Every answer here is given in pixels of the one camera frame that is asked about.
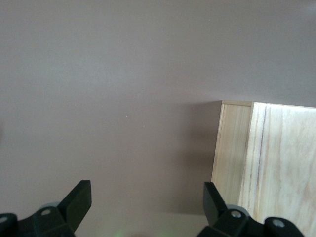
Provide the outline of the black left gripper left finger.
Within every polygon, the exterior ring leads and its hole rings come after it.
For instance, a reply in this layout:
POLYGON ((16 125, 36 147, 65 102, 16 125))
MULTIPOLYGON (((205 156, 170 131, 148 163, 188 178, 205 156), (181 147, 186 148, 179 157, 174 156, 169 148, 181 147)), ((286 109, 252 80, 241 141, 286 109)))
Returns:
POLYGON ((2 237, 74 237, 92 205, 91 182, 81 180, 55 207, 47 206, 23 220, 14 213, 0 215, 2 237))

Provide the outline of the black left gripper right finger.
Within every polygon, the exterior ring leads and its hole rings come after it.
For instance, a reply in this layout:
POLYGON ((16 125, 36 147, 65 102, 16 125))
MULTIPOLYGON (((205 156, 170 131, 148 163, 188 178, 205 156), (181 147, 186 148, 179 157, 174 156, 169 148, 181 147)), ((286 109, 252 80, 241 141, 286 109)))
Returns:
POLYGON ((255 221, 242 207, 228 207, 215 184, 205 182, 203 209, 208 225, 204 237, 301 237, 302 232, 289 220, 268 217, 261 224, 255 221))

